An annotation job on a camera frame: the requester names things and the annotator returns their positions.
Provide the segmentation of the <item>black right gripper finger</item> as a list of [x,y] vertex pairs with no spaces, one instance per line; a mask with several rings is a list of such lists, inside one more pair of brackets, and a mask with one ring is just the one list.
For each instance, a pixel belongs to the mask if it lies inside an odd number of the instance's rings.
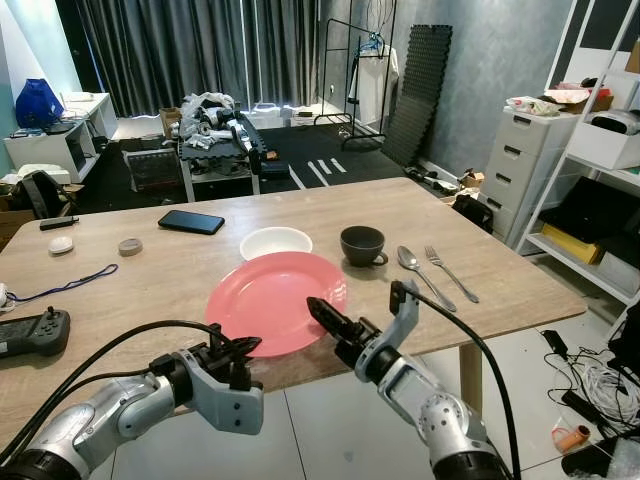
[[339,342],[351,339],[353,323],[348,317],[324,298],[307,298],[306,305],[316,323],[323,326],[326,333]]

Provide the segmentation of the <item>pink round plate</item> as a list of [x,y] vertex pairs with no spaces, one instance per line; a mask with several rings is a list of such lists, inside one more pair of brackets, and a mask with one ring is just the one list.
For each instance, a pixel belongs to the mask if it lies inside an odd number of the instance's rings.
[[268,253],[243,262],[220,280],[207,301],[204,320],[218,324],[232,339],[259,338],[250,353],[253,358],[292,355],[326,334],[311,316],[307,298],[320,298],[344,311],[348,293],[346,275],[324,257]]

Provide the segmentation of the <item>metal spoon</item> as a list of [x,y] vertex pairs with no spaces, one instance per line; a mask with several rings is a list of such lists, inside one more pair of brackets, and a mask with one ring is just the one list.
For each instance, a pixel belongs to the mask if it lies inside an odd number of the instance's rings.
[[454,303],[451,300],[448,300],[448,298],[445,297],[444,294],[440,292],[433,283],[430,282],[428,276],[422,273],[421,262],[419,261],[419,259],[417,259],[415,253],[413,253],[410,248],[398,246],[397,259],[398,264],[401,265],[402,268],[411,270],[412,273],[415,273],[417,276],[419,276],[426,287],[429,288],[429,291],[434,294],[436,302],[438,302],[440,306],[447,308],[448,311],[457,312],[457,307],[454,306]]

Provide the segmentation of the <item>large black bag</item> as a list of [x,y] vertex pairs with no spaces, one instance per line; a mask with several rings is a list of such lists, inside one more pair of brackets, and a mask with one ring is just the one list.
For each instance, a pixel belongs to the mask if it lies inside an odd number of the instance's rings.
[[611,338],[607,342],[608,351],[612,353],[607,365],[613,370],[635,374],[640,364],[640,353],[637,352],[640,344],[637,326],[639,314],[639,306],[632,303],[623,311],[621,320],[614,326]]

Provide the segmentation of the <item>black floor mat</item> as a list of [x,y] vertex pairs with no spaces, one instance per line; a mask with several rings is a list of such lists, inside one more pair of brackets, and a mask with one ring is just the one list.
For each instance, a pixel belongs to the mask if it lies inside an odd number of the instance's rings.
[[[329,125],[303,125],[261,131],[266,146],[292,166],[292,173],[266,175],[260,191],[280,193],[293,189],[340,186],[340,184],[403,178],[404,168],[385,156],[375,143],[355,141],[355,150],[340,148],[340,138]],[[110,143],[77,193],[77,211],[109,212],[169,204],[184,204],[186,188],[173,186],[134,192],[131,173],[119,143]]]

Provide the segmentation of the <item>clear plastic bag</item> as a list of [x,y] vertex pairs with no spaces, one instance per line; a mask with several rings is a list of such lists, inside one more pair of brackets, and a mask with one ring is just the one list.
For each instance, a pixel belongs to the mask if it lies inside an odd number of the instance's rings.
[[639,440],[617,439],[607,462],[595,467],[591,477],[598,480],[640,480]]

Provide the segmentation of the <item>black power adapter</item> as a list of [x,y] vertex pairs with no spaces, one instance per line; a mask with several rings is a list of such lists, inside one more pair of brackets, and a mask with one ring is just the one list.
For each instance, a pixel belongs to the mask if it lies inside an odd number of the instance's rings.
[[566,357],[568,353],[567,344],[563,342],[561,335],[556,330],[541,330],[541,337],[548,343],[554,355]]

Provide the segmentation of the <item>black crate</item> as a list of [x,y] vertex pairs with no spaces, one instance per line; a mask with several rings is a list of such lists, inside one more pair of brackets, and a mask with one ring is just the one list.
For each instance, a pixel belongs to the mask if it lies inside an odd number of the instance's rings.
[[175,148],[124,151],[122,157],[129,173],[129,187],[133,192],[177,188],[184,184]]

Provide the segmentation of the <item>black clothes rack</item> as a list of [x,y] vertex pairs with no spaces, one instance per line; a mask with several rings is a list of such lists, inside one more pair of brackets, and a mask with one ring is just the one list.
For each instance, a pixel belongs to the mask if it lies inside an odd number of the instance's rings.
[[[352,20],[330,17],[324,20],[323,52],[320,54],[319,111],[311,116],[312,127],[332,127],[340,150],[349,151],[364,145],[383,145],[387,134],[387,100],[390,97],[390,68],[394,49],[379,26],[357,26]],[[378,114],[375,122],[361,120],[364,104],[360,93],[360,64],[383,60],[379,87]]]

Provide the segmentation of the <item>yellow box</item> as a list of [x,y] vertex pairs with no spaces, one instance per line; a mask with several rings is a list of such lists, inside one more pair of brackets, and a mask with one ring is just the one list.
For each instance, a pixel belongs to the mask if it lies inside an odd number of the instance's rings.
[[586,265],[599,264],[605,252],[599,244],[582,242],[579,238],[554,228],[553,225],[544,225],[541,234],[550,242],[557,244],[568,256],[585,262]]

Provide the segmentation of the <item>black chair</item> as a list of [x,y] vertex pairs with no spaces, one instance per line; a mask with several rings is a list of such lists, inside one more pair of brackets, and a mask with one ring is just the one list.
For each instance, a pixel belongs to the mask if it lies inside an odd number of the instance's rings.
[[40,220],[63,218],[77,210],[76,198],[46,172],[23,175],[13,189],[12,206],[14,210],[29,210]]

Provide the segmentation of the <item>black carry case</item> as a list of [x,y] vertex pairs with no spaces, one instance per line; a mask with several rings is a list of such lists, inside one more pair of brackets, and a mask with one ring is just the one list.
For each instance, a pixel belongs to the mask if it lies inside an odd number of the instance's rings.
[[637,220],[639,211],[639,197],[599,180],[580,177],[563,200],[541,211],[538,219],[590,244],[620,236],[631,220]]

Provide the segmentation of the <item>white shelf unit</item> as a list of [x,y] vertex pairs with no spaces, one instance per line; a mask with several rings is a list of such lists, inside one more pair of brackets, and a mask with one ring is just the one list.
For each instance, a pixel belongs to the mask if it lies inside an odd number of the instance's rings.
[[[593,114],[594,106],[602,99],[608,74],[612,70],[614,59],[617,58],[617,54],[620,52],[620,47],[623,40],[625,40],[631,19],[635,18],[637,8],[639,8],[639,0],[628,0],[628,8],[626,13],[623,14],[620,31],[614,36],[611,49],[608,51],[608,56],[604,59],[603,67],[599,69],[599,73],[595,76],[595,82],[593,87],[591,87],[588,102],[586,102],[586,105],[582,108],[582,113],[579,115],[579,123],[577,123],[570,132],[570,140],[575,140],[579,129],[589,124],[589,116]],[[544,205],[547,204],[548,198],[556,192],[557,180],[561,178],[561,172],[568,161],[573,161],[579,168],[588,170],[585,177],[599,180],[604,186],[627,186],[628,191],[634,193],[639,192],[639,177],[628,172],[628,169],[604,168],[604,166],[599,166],[595,163],[590,163],[588,160],[582,160],[580,157],[571,155],[570,151],[566,148],[566,150],[557,157],[556,165],[550,170],[547,184],[541,189],[538,201],[535,202],[534,210],[532,210],[530,218],[527,220],[524,233],[522,233],[520,239],[518,239],[515,251],[521,253],[524,252],[525,248],[532,248],[536,253],[547,253],[547,255],[552,256],[554,260],[561,262],[561,264],[575,271],[575,273],[582,276],[585,280],[588,280],[588,282],[593,283],[595,287],[602,289],[602,291],[609,294],[609,296],[616,298],[616,300],[623,303],[623,306],[627,308],[635,306],[640,301],[639,293],[632,292],[630,288],[621,288],[620,285],[612,282],[611,279],[600,276],[598,266],[591,265],[589,262],[580,262],[575,259],[575,257],[568,255],[561,247],[550,242],[547,236],[538,232],[538,227],[541,224],[539,214],[544,210]]]

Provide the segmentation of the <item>white desk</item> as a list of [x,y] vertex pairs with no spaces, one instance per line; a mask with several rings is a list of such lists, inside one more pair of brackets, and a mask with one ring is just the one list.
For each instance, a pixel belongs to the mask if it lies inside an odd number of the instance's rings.
[[61,122],[54,132],[3,138],[10,163],[58,165],[69,182],[82,183],[99,163],[116,131],[116,114],[110,93],[73,92],[63,99]]

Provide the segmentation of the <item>blue bag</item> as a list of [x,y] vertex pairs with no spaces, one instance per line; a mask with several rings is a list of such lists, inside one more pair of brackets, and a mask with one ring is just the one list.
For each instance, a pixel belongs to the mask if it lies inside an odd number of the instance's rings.
[[59,97],[44,78],[29,78],[15,97],[15,122],[23,129],[45,129],[64,113]]

